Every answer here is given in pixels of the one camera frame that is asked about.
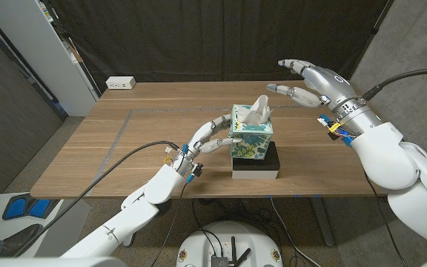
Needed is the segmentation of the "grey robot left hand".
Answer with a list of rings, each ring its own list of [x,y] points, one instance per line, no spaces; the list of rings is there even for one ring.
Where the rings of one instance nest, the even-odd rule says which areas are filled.
[[[216,149],[240,143],[241,137],[228,137],[225,139],[213,139],[211,137],[220,131],[229,129],[231,124],[231,115],[222,115],[201,126],[195,134],[179,149],[179,154],[173,159],[173,169],[184,176],[194,166],[193,160],[200,154],[208,154]]]

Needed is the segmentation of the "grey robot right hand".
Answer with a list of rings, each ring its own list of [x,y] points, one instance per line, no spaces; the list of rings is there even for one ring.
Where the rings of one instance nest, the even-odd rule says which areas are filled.
[[[302,76],[306,87],[319,96],[303,88],[272,83],[267,84],[266,89],[285,95],[303,107],[318,108],[322,105],[333,112],[348,114],[365,105],[350,83],[328,68],[300,59],[283,59],[278,61],[278,65]]]

